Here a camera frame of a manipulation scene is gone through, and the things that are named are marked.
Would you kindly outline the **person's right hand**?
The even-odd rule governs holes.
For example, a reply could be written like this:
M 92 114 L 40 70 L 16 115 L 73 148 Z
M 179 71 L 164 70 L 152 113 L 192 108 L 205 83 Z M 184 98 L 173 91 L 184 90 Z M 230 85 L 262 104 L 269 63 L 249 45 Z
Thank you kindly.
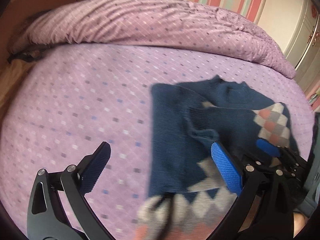
M 308 219 L 302 213 L 299 213 L 299 212 L 294 212 L 293 218 L 294 218 L 293 236 L 296 237 L 299 234 L 299 232 L 302 230 L 302 228 L 304 228 Z

